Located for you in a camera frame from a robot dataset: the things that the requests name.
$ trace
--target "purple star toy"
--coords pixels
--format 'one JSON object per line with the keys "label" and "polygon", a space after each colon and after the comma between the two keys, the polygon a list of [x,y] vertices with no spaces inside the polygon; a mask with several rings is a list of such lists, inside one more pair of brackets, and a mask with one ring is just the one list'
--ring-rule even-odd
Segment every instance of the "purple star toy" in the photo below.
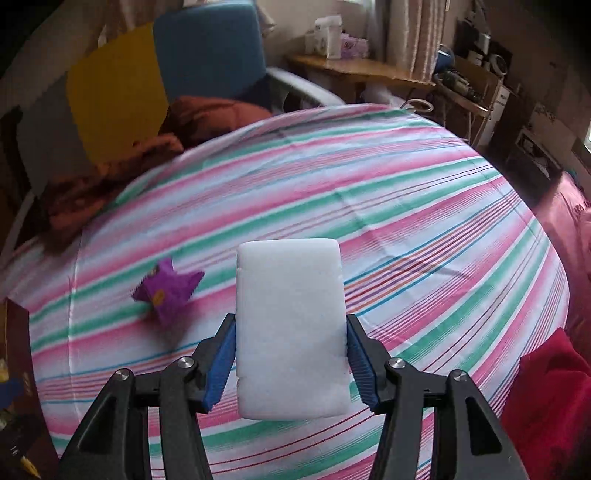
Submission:
{"label": "purple star toy", "polygon": [[173,259],[165,258],[142,280],[133,298],[151,303],[160,322],[167,326],[187,304],[204,275],[204,271],[178,274],[174,271]]}

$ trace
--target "silver bolt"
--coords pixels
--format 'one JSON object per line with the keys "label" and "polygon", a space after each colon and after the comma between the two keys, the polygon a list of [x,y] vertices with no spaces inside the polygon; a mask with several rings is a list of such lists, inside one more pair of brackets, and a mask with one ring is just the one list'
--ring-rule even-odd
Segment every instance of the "silver bolt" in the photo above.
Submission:
{"label": "silver bolt", "polygon": [[120,381],[127,380],[130,375],[131,372],[126,368],[120,368],[113,374],[113,376]]}
{"label": "silver bolt", "polygon": [[468,374],[466,372],[464,372],[463,370],[453,370],[452,371],[452,378],[456,382],[465,382],[466,380],[468,380]]}
{"label": "silver bolt", "polygon": [[193,357],[190,356],[183,356],[177,360],[177,365],[180,368],[190,368],[193,366],[194,363],[195,360],[193,360]]}
{"label": "silver bolt", "polygon": [[396,370],[399,370],[400,368],[406,367],[406,362],[401,358],[395,356],[394,358],[388,360],[388,365]]}

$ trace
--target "blue cushion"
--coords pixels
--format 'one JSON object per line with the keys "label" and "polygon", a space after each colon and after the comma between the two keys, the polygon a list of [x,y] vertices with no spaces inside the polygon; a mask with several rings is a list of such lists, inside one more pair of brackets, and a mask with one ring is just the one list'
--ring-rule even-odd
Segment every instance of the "blue cushion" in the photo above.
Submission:
{"label": "blue cushion", "polygon": [[154,44],[169,102],[193,95],[268,106],[252,2],[231,0],[166,13],[154,22]]}

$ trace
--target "white sponge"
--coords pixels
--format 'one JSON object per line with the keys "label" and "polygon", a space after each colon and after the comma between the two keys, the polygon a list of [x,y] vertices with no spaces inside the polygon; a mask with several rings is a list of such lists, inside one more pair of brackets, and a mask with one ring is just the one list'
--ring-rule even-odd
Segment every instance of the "white sponge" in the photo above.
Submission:
{"label": "white sponge", "polygon": [[345,293],[335,240],[238,247],[236,373],[238,409],[246,419],[348,412]]}

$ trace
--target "striped bedsheet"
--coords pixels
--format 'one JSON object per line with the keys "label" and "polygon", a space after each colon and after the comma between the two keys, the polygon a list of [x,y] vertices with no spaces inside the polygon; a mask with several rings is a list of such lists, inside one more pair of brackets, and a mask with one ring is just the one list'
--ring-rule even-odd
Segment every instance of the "striped bedsheet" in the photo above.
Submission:
{"label": "striped bedsheet", "polygon": [[[503,177],[440,126],[376,105],[281,115],[148,172],[58,257],[32,241],[0,284],[31,313],[35,378],[59,453],[111,373],[190,354],[235,308],[236,247],[255,239],[340,243],[347,310],[418,369],[470,373],[500,414],[520,356],[564,324],[556,252]],[[163,257],[206,275],[173,327],[131,299]],[[236,376],[199,424],[220,480],[365,479],[379,440],[350,384],[350,415],[252,421]],[[433,412],[418,466],[428,476]],[[152,473],[164,476],[157,411]]]}

